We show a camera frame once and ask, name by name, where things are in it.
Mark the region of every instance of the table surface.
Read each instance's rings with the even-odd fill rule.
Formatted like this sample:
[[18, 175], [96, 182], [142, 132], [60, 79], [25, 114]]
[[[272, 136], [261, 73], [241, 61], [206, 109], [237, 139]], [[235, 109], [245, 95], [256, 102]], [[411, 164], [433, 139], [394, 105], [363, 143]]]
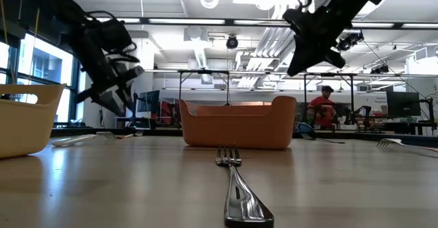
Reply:
[[[275, 227], [436, 227], [438, 159], [375, 142], [241, 150]], [[224, 227], [228, 172], [182, 138], [97, 138], [0, 160], [0, 227]]]

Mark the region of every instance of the white basket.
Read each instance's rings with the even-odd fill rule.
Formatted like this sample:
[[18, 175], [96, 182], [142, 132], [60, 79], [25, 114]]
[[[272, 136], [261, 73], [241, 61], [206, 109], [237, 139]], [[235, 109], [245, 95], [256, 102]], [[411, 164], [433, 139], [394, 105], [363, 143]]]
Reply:
[[34, 94], [36, 104], [0, 100], [0, 158], [37, 153], [49, 142], [65, 85], [0, 85], [2, 94]]

